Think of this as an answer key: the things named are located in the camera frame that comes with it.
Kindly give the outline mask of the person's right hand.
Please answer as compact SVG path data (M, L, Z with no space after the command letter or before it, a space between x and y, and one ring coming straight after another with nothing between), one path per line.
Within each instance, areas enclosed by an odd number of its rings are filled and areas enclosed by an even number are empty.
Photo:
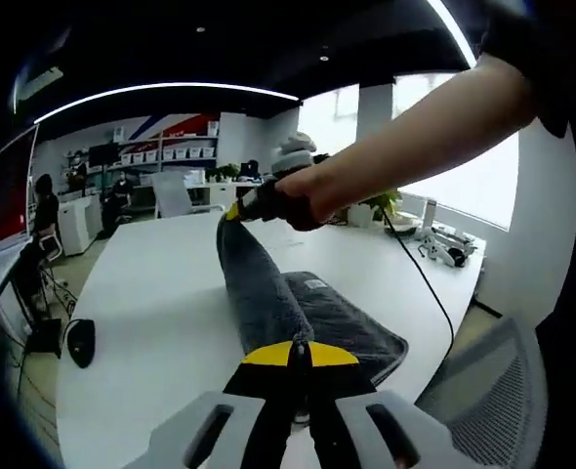
M286 176L275 190L291 205L283 218L297 231L311 231L367 197L370 178L366 166L336 155Z

